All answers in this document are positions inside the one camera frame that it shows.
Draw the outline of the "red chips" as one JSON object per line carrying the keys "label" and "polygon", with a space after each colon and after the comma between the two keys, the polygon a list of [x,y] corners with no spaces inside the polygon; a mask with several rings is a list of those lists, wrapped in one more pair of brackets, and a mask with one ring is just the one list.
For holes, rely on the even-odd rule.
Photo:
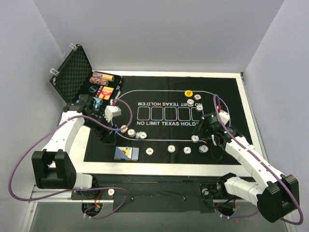
{"label": "red chips", "polygon": [[126,133],[127,131],[128,131],[128,126],[127,125],[122,125],[121,129],[120,129],[120,132],[121,133]]}
{"label": "red chips", "polygon": [[201,95],[200,95],[200,94],[194,95],[194,100],[195,100],[195,101],[201,100]]}

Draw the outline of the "yellow big blind button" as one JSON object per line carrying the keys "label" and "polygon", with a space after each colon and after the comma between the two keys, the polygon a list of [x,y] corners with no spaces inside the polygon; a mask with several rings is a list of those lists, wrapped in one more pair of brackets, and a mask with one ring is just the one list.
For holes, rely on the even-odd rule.
{"label": "yellow big blind button", "polygon": [[184,94],[185,94],[186,97],[192,97],[193,96],[193,92],[191,90],[186,90],[184,92]]}

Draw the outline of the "grey 1 chip stack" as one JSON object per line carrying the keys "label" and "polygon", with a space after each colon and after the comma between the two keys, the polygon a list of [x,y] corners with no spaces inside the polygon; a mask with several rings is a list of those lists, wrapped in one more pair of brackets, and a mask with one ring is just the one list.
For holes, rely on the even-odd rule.
{"label": "grey 1 chip stack", "polygon": [[176,150],[176,147],[175,147],[174,145],[169,145],[169,146],[168,146],[168,152],[169,152],[169,153],[174,153],[175,150]]}

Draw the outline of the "red 100 chip stack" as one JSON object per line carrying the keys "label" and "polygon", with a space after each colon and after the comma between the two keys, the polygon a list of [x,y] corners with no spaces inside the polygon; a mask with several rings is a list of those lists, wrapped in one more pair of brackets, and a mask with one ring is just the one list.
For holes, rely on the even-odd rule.
{"label": "red 100 chip stack", "polygon": [[147,155],[152,155],[154,153],[154,150],[151,147],[148,147],[145,152]]}

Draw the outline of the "blue 5 chip stack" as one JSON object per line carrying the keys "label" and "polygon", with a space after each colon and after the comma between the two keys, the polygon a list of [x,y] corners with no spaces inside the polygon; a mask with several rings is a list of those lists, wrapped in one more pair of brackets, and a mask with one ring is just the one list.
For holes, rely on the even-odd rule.
{"label": "blue 5 chip stack", "polygon": [[190,147],[186,146],[186,147],[183,148],[183,152],[184,152],[184,154],[191,154],[192,150],[191,150]]}

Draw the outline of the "grey chips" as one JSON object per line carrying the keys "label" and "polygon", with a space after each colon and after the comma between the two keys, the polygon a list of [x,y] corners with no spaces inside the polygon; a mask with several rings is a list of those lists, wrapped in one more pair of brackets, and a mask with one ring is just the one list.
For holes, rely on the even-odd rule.
{"label": "grey chips", "polygon": [[198,142],[199,142],[199,137],[198,137],[197,135],[192,135],[192,136],[191,136],[191,141],[192,141],[193,143],[198,143]]}
{"label": "grey chips", "polygon": [[134,137],[136,135],[136,131],[134,129],[129,129],[127,134],[129,137]]}
{"label": "grey chips", "polygon": [[188,99],[186,103],[188,107],[193,107],[195,102],[193,99]]}

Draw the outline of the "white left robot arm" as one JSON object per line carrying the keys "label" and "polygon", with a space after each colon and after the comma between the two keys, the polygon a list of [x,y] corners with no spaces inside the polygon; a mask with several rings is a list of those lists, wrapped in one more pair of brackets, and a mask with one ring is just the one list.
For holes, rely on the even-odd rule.
{"label": "white left robot arm", "polygon": [[94,129],[101,139],[115,132],[111,120],[121,115],[121,109],[114,104],[107,105],[103,112],[95,110],[93,97],[82,94],[76,103],[64,107],[59,128],[42,151],[35,151],[31,157],[36,185],[40,189],[82,189],[89,199],[99,194],[90,174],[76,171],[70,150],[82,126]]}

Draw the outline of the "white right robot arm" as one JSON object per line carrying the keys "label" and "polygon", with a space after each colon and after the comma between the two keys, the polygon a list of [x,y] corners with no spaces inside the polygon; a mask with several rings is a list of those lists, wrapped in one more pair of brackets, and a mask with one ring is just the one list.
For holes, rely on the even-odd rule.
{"label": "white right robot arm", "polygon": [[226,126],[228,120],[227,112],[204,115],[193,135],[232,156],[254,182],[248,182],[234,173],[225,174],[217,179],[217,195],[222,198],[233,195],[252,203],[272,223],[299,210],[298,180],[270,165],[243,134],[233,126]]}

